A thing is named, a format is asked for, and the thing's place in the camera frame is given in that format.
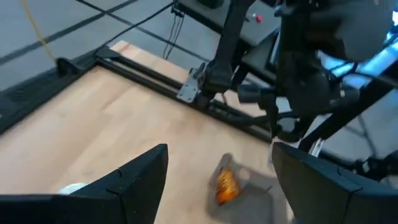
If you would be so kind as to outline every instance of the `gray floor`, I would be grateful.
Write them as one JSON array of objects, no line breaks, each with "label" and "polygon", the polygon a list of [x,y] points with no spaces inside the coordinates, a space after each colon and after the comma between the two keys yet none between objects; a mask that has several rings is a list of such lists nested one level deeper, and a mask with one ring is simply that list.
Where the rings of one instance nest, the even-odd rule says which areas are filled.
[{"label": "gray floor", "polygon": [[[104,10],[124,3],[127,0],[86,0]],[[152,14],[171,0],[137,0],[113,14],[125,21],[136,23]],[[112,17],[100,15],[96,11],[74,0],[30,0],[31,13],[44,36],[54,35],[79,22],[98,16],[99,19],[49,43],[56,56],[73,58],[99,46],[127,25]],[[140,29],[124,34],[118,40],[131,42],[153,54],[162,56],[166,44],[154,36],[168,39],[173,24],[173,15],[169,10],[153,20],[143,24]],[[34,47],[37,42],[32,26],[24,12],[21,1],[0,2],[0,28],[2,30],[0,45],[0,90],[13,86],[32,74],[40,73],[53,67],[53,62],[42,47]],[[197,67],[203,60],[211,59],[215,54],[219,35],[190,17],[183,23],[177,44],[186,50],[174,48],[169,60],[189,69]],[[19,49],[33,48],[29,52],[18,53]],[[194,57],[190,52],[200,56]],[[378,74],[396,59],[395,47],[383,51],[372,61],[363,65],[362,70]],[[327,67],[336,65],[336,60],[326,59]],[[362,78],[351,78],[349,82],[356,86],[366,83]],[[365,111],[360,120],[357,118],[349,124],[351,129],[363,132],[363,126],[369,133],[374,147],[369,147],[368,140],[349,129],[342,129],[325,143],[325,149],[348,159],[367,158],[370,155],[385,156],[398,149],[398,94],[390,93],[372,108]],[[288,108],[286,101],[280,101],[281,107]],[[324,118],[318,118],[312,129]]]}]

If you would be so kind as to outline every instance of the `cable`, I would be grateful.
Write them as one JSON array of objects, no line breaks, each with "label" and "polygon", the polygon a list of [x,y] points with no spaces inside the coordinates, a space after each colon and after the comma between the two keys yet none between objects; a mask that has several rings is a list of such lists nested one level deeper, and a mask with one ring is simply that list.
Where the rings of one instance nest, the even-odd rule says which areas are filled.
[{"label": "cable", "polygon": [[172,40],[172,36],[173,36],[173,32],[174,32],[174,27],[175,27],[176,21],[177,21],[177,15],[174,15],[174,21],[173,21],[172,29],[170,30],[170,36],[169,36],[169,39],[167,39],[166,47],[163,50],[163,59],[166,58],[166,51],[167,51],[167,48],[169,47],[170,41]]},{"label": "cable", "polygon": [[46,43],[45,40],[43,39],[42,34],[41,34],[40,31],[39,31],[39,28],[37,28],[36,22],[35,22],[35,20],[33,19],[32,14],[30,13],[30,10],[29,10],[29,8],[28,8],[28,6],[27,6],[26,0],[22,0],[22,4],[24,5],[25,12],[26,12],[26,14],[27,14],[27,17],[28,17],[29,20],[30,20],[30,23],[32,24],[33,30],[35,30],[35,33],[36,33],[37,38],[40,40],[40,43],[42,43],[42,45],[43,45],[45,51],[47,52],[47,54],[48,54],[48,55],[50,56],[50,58],[55,62],[56,59],[55,59],[55,57],[54,57],[54,54],[51,52],[50,48],[47,46],[47,43]]},{"label": "cable", "polygon": [[107,44],[109,44],[110,42],[116,40],[118,37],[120,37],[121,35],[125,34],[126,32],[130,31],[131,29],[136,28],[137,26],[147,22],[150,19],[153,19],[155,16],[159,15],[161,12],[163,12],[164,10],[166,10],[167,8],[173,6],[173,4],[175,4],[174,2],[171,2],[169,4],[167,4],[166,6],[164,6],[162,9],[159,9],[157,12],[153,13],[153,15],[147,17],[146,19],[132,25],[131,27],[125,29],[124,31],[118,33],[117,35],[115,35],[114,37],[112,37],[111,39],[107,40],[105,43],[103,43],[101,46],[99,46],[95,51],[94,51],[94,55],[96,55],[98,53],[99,50],[101,50],[103,47],[105,47]]},{"label": "cable", "polygon": [[173,48],[174,48],[174,46],[175,46],[175,43],[177,42],[177,39],[178,39],[178,37],[180,36],[181,28],[182,28],[182,25],[183,25],[183,23],[184,23],[184,18],[185,18],[185,16],[183,16],[182,19],[180,19],[180,20],[178,21],[178,23],[177,23],[177,29],[178,29],[177,35],[175,36],[174,41],[173,41],[173,43],[172,43],[172,46],[171,46],[169,52],[168,52],[167,55],[166,55],[166,58],[165,58],[166,60],[169,58],[169,55],[171,54],[171,52],[172,52],[172,50],[173,50]]}]

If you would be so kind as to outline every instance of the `black cable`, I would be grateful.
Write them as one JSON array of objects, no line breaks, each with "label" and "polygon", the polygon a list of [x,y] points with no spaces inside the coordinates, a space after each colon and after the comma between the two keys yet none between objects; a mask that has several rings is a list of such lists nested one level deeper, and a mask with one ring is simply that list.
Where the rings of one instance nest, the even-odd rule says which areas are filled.
[{"label": "black cable", "polygon": [[170,36],[169,36],[169,39],[167,39],[166,47],[163,50],[163,59],[166,58],[166,51],[167,51],[167,48],[169,47],[170,41],[172,40],[172,36],[173,36],[173,32],[174,32],[174,27],[175,27],[176,21],[177,21],[177,15],[174,15],[174,21],[173,21],[172,29],[170,30]]},{"label": "black cable", "polygon": [[109,44],[110,42],[114,41],[115,39],[117,39],[118,37],[120,37],[121,35],[125,34],[126,32],[130,31],[133,28],[136,28],[137,26],[147,22],[150,19],[153,19],[155,16],[159,15],[161,12],[163,12],[164,10],[166,10],[167,8],[173,6],[174,2],[171,2],[169,4],[167,4],[166,6],[164,6],[162,9],[158,10],[157,12],[153,13],[153,15],[147,17],[146,19],[132,25],[131,27],[125,29],[124,31],[120,32],[119,34],[115,35],[114,37],[112,37],[110,40],[107,40],[105,43],[103,43],[101,46],[99,46],[95,51],[94,51],[94,55],[96,55],[98,53],[99,50],[101,50],[103,47],[105,47],[107,44]]},{"label": "black cable", "polygon": [[185,19],[185,15],[183,15],[182,19],[180,19],[180,20],[178,21],[178,24],[177,24],[177,29],[178,29],[177,35],[175,36],[174,41],[173,41],[173,43],[172,43],[172,46],[171,46],[169,52],[167,53],[166,60],[169,58],[169,55],[171,54],[171,52],[172,52],[172,50],[173,50],[173,48],[174,48],[174,46],[175,46],[175,43],[177,42],[177,39],[178,39],[178,37],[180,36],[180,32],[181,32],[182,25],[183,25],[183,23],[184,23],[184,19]]}]

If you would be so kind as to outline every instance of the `wooden table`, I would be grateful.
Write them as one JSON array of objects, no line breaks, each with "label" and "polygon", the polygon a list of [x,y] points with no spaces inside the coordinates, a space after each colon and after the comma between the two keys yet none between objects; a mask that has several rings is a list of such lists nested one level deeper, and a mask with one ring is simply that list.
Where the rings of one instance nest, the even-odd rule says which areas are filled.
[{"label": "wooden table", "polygon": [[[126,42],[113,49],[178,81],[188,77]],[[239,105],[233,92],[226,97],[247,113],[263,114],[256,105]],[[217,223],[205,212],[205,195],[224,153],[275,177],[268,144],[96,67],[0,137],[0,194],[56,193],[90,183],[159,143],[169,145],[169,169],[157,223]],[[270,194],[286,205],[276,185]],[[275,212],[276,223],[292,215],[286,207]]]}]

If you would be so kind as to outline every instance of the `metal bar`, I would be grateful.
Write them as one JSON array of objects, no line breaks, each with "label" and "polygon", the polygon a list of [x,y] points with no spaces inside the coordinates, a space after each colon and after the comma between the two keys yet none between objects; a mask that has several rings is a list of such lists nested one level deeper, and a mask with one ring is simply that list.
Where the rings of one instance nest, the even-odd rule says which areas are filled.
[{"label": "metal bar", "polygon": [[[223,107],[219,107],[219,104],[222,104],[221,102],[211,102],[210,106],[206,109],[201,109],[199,106],[195,105],[195,104],[187,104],[186,102],[180,100],[177,98],[177,93],[166,88],[163,87],[162,85],[159,85],[157,83],[154,83],[140,75],[137,75],[129,70],[126,70],[120,66],[117,66],[116,64],[114,64],[113,62],[110,62],[108,60],[104,60],[104,59],[99,59],[98,63],[100,66],[104,67],[105,69],[108,69],[114,73],[117,73],[118,75],[121,75],[124,78],[127,78],[131,81],[134,81],[138,84],[141,84],[147,88],[150,88],[151,90],[156,91],[157,93],[160,93],[164,96],[169,97],[172,100],[175,100],[179,103],[185,104],[186,106],[189,106],[195,110],[198,110],[202,113],[205,113],[213,118],[216,118],[224,123],[230,124],[232,126],[234,126],[235,128],[238,128],[256,138],[259,138],[263,141],[266,142],[270,142],[271,141],[271,135],[269,133],[268,130],[264,129],[263,127],[260,126],[242,126],[242,125],[238,125],[236,123],[234,123],[233,121],[231,121],[228,118],[228,113],[232,113],[234,111],[233,108],[228,108],[229,111],[225,111]],[[235,116],[242,116],[242,112],[240,112],[239,114],[235,114]]]},{"label": "metal bar", "polygon": [[[382,76],[397,79],[398,62],[395,61],[388,67]],[[302,139],[299,149],[308,152],[313,143],[318,139],[326,140],[334,135],[342,127],[346,126],[351,120],[368,109],[375,102],[386,96],[392,90],[391,86],[380,83],[377,80],[371,81],[368,85],[362,87],[357,103],[333,113],[317,129],[312,131],[306,138]]]}]

